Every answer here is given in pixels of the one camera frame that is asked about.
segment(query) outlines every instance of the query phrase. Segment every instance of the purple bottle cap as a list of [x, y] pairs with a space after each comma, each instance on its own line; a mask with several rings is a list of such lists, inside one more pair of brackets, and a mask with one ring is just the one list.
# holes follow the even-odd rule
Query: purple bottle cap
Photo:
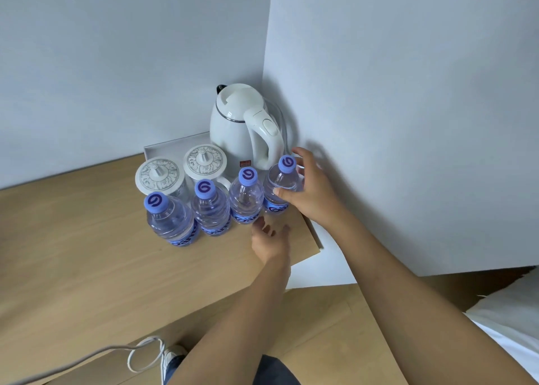
[[217, 192], [211, 179], [201, 179], [195, 184], [195, 195], [200, 199], [210, 199]]
[[296, 170], [296, 158], [292, 155], [283, 155], [279, 159], [279, 170], [284, 174], [291, 174]]
[[144, 207], [154, 215], [163, 213], [168, 208], [168, 198], [163, 192], [153, 192], [144, 198]]
[[238, 174], [239, 183], [244, 186], [252, 186], [258, 180], [257, 170], [251, 167], [241, 168]]

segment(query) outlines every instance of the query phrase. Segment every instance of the left hand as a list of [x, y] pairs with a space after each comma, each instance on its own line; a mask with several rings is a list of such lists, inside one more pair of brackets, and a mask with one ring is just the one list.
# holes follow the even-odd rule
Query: left hand
[[271, 259], [281, 259], [290, 266], [290, 242], [288, 232], [290, 227], [285, 225], [282, 230], [272, 230], [260, 216], [252, 225], [252, 247], [257, 256], [266, 264]]

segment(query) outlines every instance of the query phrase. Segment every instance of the blue bottle label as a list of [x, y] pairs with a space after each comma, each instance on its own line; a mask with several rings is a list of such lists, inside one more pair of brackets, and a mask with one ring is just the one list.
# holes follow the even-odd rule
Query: blue bottle label
[[259, 214], [260, 213], [257, 213], [256, 215], [252, 215], [252, 216], [242, 216], [242, 215], [239, 215], [236, 212], [232, 211], [232, 216], [236, 220], [236, 222], [243, 223], [243, 224], [254, 222], [255, 220], [258, 219]]
[[288, 203], [276, 205], [275, 203], [271, 203], [268, 199], [264, 198], [264, 207], [270, 212], [277, 213], [284, 211], [288, 207]]
[[231, 221], [232, 221], [232, 214], [229, 215], [229, 219], [226, 221], [226, 225], [224, 225], [223, 227], [219, 227], [217, 229], [207, 229], [201, 225], [200, 228], [204, 231], [204, 233], [209, 234], [210, 236], [219, 236], [220, 234], [223, 234], [224, 232], [226, 232], [226, 230], [230, 226]]
[[189, 233], [189, 235], [187, 235], [185, 238], [181, 240], [169, 240], [169, 243], [173, 244], [174, 246], [179, 246], [179, 247], [187, 246], [193, 243], [193, 241], [195, 241], [197, 235], [198, 235], [198, 222], [194, 220], [193, 226], [191, 228], [191, 232]]

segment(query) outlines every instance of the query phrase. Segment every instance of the jeans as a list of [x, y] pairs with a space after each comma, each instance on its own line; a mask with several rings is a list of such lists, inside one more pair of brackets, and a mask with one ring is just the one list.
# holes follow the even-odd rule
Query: jeans
[[[170, 361], [166, 368], [165, 385], [170, 381], [174, 372], [182, 363], [185, 356], [178, 355]], [[296, 377], [277, 358], [263, 355], [254, 376], [253, 385], [301, 385]]]

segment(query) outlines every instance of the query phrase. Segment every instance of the white cable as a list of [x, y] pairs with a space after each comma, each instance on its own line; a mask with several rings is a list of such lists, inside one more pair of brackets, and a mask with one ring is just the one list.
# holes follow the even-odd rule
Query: white cable
[[[146, 365], [142, 369], [139, 369], [139, 370], [133, 369], [133, 367], [131, 366], [131, 358], [133, 357], [133, 354], [135, 354], [135, 351], [137, 351], [138, 349], [144, 348], [146, 345], [149, 345], [154, 341], [159, 341], [159, 354], [157, 355], [155, 360], [153, 360], [150, 364]], [[152, 368], [159, 361], [159, 359], [165, 353], [165, 347], [166, 347], [165, 342], [161, 338], [159, 338], [158, 336], [147, 337], [147, 338], [143, 339], [141, 342], [139, 342], [134, 347], [130, 347], [128, 345], [109, 345], [107, 347], [99, 348], [98, 350], [94, 351], [93, 353], [85, 355], [82, 358], [78, 359], [77, 361], [73, 361], [73, 362], [71, 362], [69, 364], [66, 364], [66, 365], [63, 365], [61, 367], [54, 368], [54, 369], [51, 369], [51, 370], [46, 371], [46, 372], [42, 372], [41, 374], [32, 375], [32, 376], [29, 376], [28, 378], [23, 378], [21, 380], [11, 382], [11, 383], [8, 383], [6, 385], [26, 385], [28, 383], [39, 381], [39, 380], [47, 378], [49, 376], [56, 375], [56, 374], [59, 374], [61, 372], [67, 371], [68, 369], [76, 367], [77, 365], [83, 363], [84, 361], [90, 359], [91, 357], [93, 357], [95, 355], [98, 355], [98, 354], [101, 354], [101, 353], [103, 353], [105, 351], [109, 351], [111, 349], [125, 349], [127, 351], [131, 351], [129, 353], [129, 356], [127, 357], [127, 368], [129, 368], [129, 370], [131, 372], [133, 372], [135, 374], [139, 374], [141, 372], [146, 371], [147, 369]]]

